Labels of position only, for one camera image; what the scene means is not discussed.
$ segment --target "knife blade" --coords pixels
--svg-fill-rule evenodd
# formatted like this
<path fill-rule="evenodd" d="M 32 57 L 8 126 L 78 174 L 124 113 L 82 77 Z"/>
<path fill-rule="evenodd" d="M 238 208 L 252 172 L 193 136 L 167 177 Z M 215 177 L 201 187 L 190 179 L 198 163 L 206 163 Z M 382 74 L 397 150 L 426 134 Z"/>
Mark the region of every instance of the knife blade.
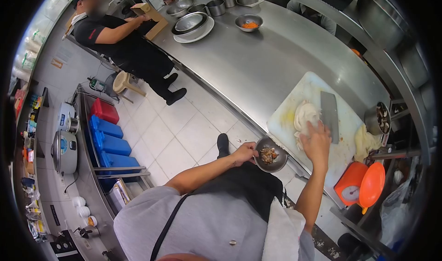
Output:
<path fill-rule="evenodd" d="M 331 142 L 339 143 L 339 122 L 338 122 L 338 106 L 336 105 L 336 97 L 334 94 L 321 91 L 321 120 L 322 123 L 329 127 Z"/>

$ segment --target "black shoe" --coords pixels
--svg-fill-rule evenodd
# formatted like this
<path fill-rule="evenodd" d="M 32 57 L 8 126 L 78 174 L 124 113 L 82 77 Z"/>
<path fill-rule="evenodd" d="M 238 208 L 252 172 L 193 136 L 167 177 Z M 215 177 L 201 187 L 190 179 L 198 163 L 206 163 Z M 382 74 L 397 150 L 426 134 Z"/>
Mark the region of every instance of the black shoe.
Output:
<path fill-rule="evenodd" d="M 176 81 L 176 78 L 178 78 L 178 74 L 177 74 L 177 73 L 173 73 L 172 75 L 170 75 L 170 76 L 166 79 L 166 82 L 167 82 L 168 87 L 169 87 L 174 81 Z"/>
<path fill-rule="evenodd" d="M 181 88 L 172 93 L 172 98 L 166 101 L 167 105 L 172 105 L 174 102 L 178 101 L 180 98 L 183 98 L 186 94 L 187 89 Z"/>
<path fill-rule="evenodd" d="M 229 153 L 229 138 L 227 137 L 227 134 L 221 133 L 218 135 L 217 139 L 217 146 L 219 151 L 218 158 L 222 158 L 224 156 L 228 156 Z"/>

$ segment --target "rice cooker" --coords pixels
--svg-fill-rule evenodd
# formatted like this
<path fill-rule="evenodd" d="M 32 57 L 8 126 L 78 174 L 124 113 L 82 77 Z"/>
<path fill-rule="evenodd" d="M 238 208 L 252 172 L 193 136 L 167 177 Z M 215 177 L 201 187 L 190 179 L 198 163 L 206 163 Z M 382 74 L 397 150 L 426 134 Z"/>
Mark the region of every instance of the rice cooker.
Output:
<path fill-rule="evenodd" d="M 72 105 L 68 103 L 61 103 L 60 108 L 58 109 L 58 115 L 57 115 L 57 121 L 55 122 L 56 125 L 56 131 L 62 130 L 67 131 L 68 130 L 68 121 L 69 117 L 74 118 L 75 115 L 75 109 Z"/>
<path fill-rule="evenodd" d="M 77 139 L 74 134 L 58 130 L 52 143 L 51 156 L 58 174 L 72 174 L 77 169 Z"/>

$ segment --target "red container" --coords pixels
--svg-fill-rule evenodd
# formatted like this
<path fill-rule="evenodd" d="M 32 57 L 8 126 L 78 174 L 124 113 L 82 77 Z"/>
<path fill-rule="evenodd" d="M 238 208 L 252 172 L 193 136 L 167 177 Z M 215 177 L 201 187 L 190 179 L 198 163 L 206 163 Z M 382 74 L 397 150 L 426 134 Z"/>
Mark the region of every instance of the red container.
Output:
<path fill-rule="evenodd" d="M 117 124 L 120 120 L 117 109 L 100 98 L 97 98 L 92 104 L 91 113 L 89 113 L 87 119 L 90 120 L 92 115 L 95 115 L 98 118 L 106 120 L 112 124 Z"/>

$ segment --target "tile floor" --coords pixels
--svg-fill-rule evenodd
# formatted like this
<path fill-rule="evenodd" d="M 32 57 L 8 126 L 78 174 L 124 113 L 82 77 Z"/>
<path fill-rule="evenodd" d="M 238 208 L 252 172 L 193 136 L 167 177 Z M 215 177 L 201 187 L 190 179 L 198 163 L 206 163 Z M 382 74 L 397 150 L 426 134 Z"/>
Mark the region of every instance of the tile floor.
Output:
<path fill-rule="evenodd" d="M 222 132 L 229 137 L 230 152 L 242 142 L 258 140 L 252 130 L 207 91 L 183 72 L 177 73 L 178 79 L 170 90 L 185 87 L 187 94 L 173 105 L 167 106 L 143 80 L 139 80 L 138 86 L 147 93 L 146 97 L 127 91 L 125 96 L 134 103 L 123 100 L 116 104 L 120 116 L 118 125 L 132 147 L 130 155 L 147 168 L 155 186 L 165 184 L 183 170 L 215 160 L 216 141 Z M 282 181 L 288 196 L 296 201 L 305 183 L 294 177 L 289 165 L 274 175 Z M 329 212 L 333 205 L 323 197 L 316 224 L 336 242 L 348 230 Z M 325 258 L 316 253 L 317 260 Z"/>

